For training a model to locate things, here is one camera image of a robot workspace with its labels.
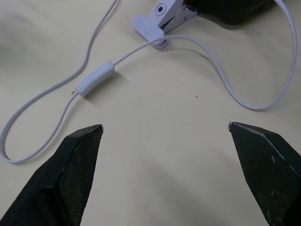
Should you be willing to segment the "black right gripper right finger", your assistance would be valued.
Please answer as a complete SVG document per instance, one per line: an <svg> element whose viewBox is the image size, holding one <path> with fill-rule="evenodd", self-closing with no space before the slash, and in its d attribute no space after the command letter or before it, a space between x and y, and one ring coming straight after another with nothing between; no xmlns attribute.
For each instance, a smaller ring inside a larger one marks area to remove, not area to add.
<svg viewBox="0 0 301 226"><path fill-rule="evenodd" d="M239 122L229 132L269 226L301 226L301 155L279 134Z"/></svg>

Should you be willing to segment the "black box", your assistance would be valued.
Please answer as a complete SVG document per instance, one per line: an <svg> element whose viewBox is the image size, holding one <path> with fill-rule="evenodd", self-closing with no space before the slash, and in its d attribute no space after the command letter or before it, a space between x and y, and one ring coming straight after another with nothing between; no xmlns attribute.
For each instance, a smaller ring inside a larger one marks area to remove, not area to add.
<svg viewBox="0 0 301 226"><path fill-rule="evenodd" d="M226 25L241 25L273 6L274 0L184 0L187 7L197 11L198 16Z"/></svg>

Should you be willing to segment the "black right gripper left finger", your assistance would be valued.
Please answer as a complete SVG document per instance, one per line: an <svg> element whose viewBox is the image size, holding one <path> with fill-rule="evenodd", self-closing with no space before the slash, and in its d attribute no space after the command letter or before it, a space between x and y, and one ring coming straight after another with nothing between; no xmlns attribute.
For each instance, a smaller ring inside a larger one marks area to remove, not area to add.
<svg viewBox="0 0 301 226"><path fill-rule="evenodd" d="M94 179L101 124L66 136L31 176L0 226L80 226Z"/></svg>

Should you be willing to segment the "white clip clamp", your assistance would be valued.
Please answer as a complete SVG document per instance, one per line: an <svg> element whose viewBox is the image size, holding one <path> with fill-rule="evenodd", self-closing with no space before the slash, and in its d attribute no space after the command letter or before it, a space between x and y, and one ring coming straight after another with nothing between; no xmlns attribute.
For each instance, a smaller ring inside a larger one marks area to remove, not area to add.
<svg viewBox="0 0 301 226"><path fill-rule="evenodd" d="M165 37L196 15L197 10L185 6L183 0L158 0L149 14L132 18L132 27L144 40L152 41Z"/></svg>

